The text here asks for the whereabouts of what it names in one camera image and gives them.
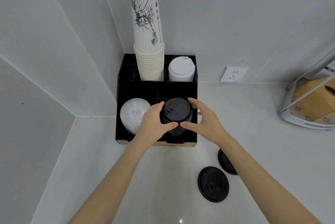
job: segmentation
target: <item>black organizer box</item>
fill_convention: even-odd
[[[168,68],[170,62],[182,55],[164,55],[164,81],[141,81],[137,69],[135,54],[125,54],[118,78],[118,99],[117,99],[117,119],[116,119],[116,140],[126,140],[130,142],[134,136],[129,134],[124,128],[120,110],[122,105],[133,98],[142,98],[150,105],[167,101],[168,99],[179,97],[183,99],[198,98],[198,72],[195,56],[190,57],[195,65],[195,74],[192,82],[169,82]],[[198,123],[197,109],[193,109],[191,122]],[[187,130],[179,137],[172,137],[169,132],[165,133],[158,141],[165,141],[171,144],[181,144],[186,142],[197,142],[197,133]]]

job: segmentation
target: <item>left hand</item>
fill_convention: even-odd
[[[140,141],[146,147],[151,146],[154,142],[160,139],[164,133],[178,126],[177,122],[161,124],[159,113],[162,110],[164,101],[152,105],[143,115],[141,126],[132,141]]]

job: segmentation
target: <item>black cup lid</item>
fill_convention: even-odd
[[[224,171],[231,175],[238,175],[232,163],[221,149],[217,153],[217,158],[219,160],[220,166],[224,169]]]
[[[198,187],[201,194],[214,203],[223,201],[229,193],[229,182],[220,169],[205,167],[198,175]]]
[[[170,122],[183,122],[191,115],[190,103],[182,98],[173,98],[165,102],[163,117]]]

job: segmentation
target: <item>hand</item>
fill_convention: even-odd
[[[181,122],[180,126],[185,129],[193,130],[216,145],[219,144],[222,138],[229,136],[228,132],[220,123],[215,112],[213,112],[211,109],[209,109],[208,106],[197,99],[188,98],[188,100],[192,104],[192,108],[200,109],[198,114],[202,116],[202,119],[199,124]]]
[[[177,122],[170,122],[168,124],[161,124],[159,113],[162,110],[164,101],[152,105],[143,115],[141,126],[136,133],[133,141],[141,141],[146,147],[151,146],[154,142],[160,139],[164,133],[178,126]]]

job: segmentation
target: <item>right hand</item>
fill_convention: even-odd
[[[212,111],[200,100],[193,98],[188,98],[188,100],[192,104],[192,108],[200,109],[198,114],[202,116],[202,119],[199,124],[192,122],[181,122],[180,126],[200,134],[216,145],[219,144],[223,138],[229,136],[228,132],[224,129],[214,111]]]

